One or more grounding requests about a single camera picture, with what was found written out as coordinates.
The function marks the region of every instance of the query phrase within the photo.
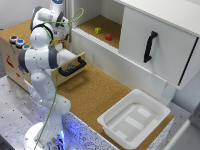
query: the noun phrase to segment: cork surface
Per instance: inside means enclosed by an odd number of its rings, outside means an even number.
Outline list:
[[[120,34],[121,34],[121,25],[113,22],[103,16],[98,16],[94,19],[91,19],[83,24],[77,26],[78,28],[82,29],[83,31],[99,38],[100,40],[119,48],[119,41],[120,41]],[[100,27],[101,33],[97,34],[95,32],[95,28]],[[112,40],[106,40],[106,34],[112,35]]]
[[[28,20],[0,31],[0,36],[9,42],[11,35],[18,35],[19,38],[30,44],[30,33],[30,20]],[[84,71],[58,87],[58,94],[71,101],[70,111],[120,150],[123,148],[105,134],[102,126],[97,122],[97,118],[129,92],[131,89],[90,64],[87,64]],[[169,115],[137,150],[146,149],[172,119],[173,115]]]

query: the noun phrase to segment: yellow object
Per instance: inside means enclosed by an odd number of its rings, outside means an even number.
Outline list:
[[[95,28],[95,33],[100,34],[100,33],[101,33],[101,28],[96,27],[96,28]]]

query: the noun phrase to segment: white plastic bin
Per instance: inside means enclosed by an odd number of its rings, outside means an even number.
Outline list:
[[[169,113],[169,108],[135,89],[102,114],[98,122],[122,147],[136,149]]]

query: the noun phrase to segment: black door handle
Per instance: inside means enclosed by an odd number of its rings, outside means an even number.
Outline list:
[[[84,60],[81,59],[81,57],[78,57],[78,62],[80,63],[78,66],[72,68],[72,69],[69,69],[67,71],[64,71],[62,70],[62,68],[60,67],[59,68],[59,73],[64,76],[64,77],[67,77],[67,76],[70,76],[71,74],[75,73],[76,71],[78,71],[79,69],[85,67],[86,65],[86,62]]]
[[[147,41],[146,50],[144,53],[144,63],[147,63],[152,58],[150,56],[151,46],[152,46],[153,39],[157,36],[158,36],[158,33],[154,32],[154,31],[151,32],[151,35],[149,36],[149,39]]]

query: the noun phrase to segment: green cable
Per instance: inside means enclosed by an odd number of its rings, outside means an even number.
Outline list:
[[[75,16],[77,15],[77,13],[78,13],[80,10],[82,10],[81,15],[80,15],[77,19],[74,20]],[[68,34],[69,34],[69,32],[70,32],[70,30],[71,30],[71,24],[72,24],[73,22],[77,21],[78,19],[80,19],[80,18],[83,16],[83,13],[84,13],[84,9],[83,9],[83,8],[79,8],[78,11],[75,13],[74,17],[72,18],[72,20],[71,20],[70,22],[52,22],[52,21],[45,21],[44,24],[47,23],[47,22],[51,22],[51,23],[69,23],[69,24],[70,24],[70,28],[69,28],[69,30],[68,30]],[[55,47],[54,42],[53,42],[53,39],[51,38],[50,33],[47,31],[47,29],[44,28],[44,30],[47,32],[49,38],[51,39],[51,41],[52,41],[52,43],[53,43],[53,46]],[[43,126],[42,132],[40,133],[40,136],[39,136],[39,138],[38,138],[38,140],[37,140],[37,143],[36,143],[36,145],[35,145],[34,150],[36,149],[36,147],[37,147],[37,145],[38,145],[38,143],[39,143],[39,141],[40,141],[40,138],[41,138],[41,136],[42,136],[42,134],[43,134],[43,132],[44,132],[44,129],[45,129],[46,125],[47,125],[47,122],[48,122],[48,120],[49,120],[49,117],[50,117],[50,115],[51,115],[53,106],[54,106],[55,101],[56,101],[56,95],[57,95],[57,90],[58,90],[58,68],[57,68],[56,79],[57,79],[57,80],[56,80],[56,92],[55,92],[53,104],[52,104],[52,106],[51,106],[50,112],[49,112],[48,117],[47,117],[47,119],[46,119],[46,122],[45,122],[45,124],[44,124],[44,126]]]

